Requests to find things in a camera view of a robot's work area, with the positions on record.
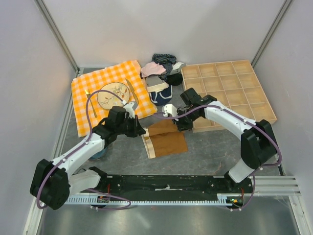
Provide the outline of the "brown underwear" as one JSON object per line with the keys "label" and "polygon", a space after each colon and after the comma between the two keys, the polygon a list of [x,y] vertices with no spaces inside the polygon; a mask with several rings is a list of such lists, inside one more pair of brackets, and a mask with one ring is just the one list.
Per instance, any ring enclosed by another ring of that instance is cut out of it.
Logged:
{"label": "brown underwear", "polygon": [[144,131],[141,137],[149,159],[188,151],[184,133],[171,120],[161,120]]}

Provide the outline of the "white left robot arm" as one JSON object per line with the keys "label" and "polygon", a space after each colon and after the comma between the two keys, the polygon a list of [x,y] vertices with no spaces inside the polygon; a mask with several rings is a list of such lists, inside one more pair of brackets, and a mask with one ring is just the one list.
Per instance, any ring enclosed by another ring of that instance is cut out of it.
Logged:
{"label": "white left robot arm", "polygon": [[107,148],[119,135],[135,138],[145,134],[135,114],[137,103],[113,106],[109,115],[92,128],[91,133],[71,150],[53,161],[42,159],[36,165],[30,193],[36,197],[39,209],[59,209],[67,199],[92,188],[103,192],[107,188],[106,173],[96,167],[76,173],[93,155]]}

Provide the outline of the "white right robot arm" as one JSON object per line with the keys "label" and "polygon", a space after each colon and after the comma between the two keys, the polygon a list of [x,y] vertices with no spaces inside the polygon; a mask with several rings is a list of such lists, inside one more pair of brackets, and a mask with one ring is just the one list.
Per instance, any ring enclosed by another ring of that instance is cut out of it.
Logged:
{"label": "white right robot arm", "polygon": [[266,162],[278,155],[278,147],[271,124],[263,119],[255,121],[227,108],[211,95],[200,96],[193,88],[180,95],[185,107],[177,108],[174,123],[180,131],[190,130],[193,122],[204,118],[221,125],[240,140],[240,160],[226,173],[224,187],[234,193],[242,186],[242,181]]}

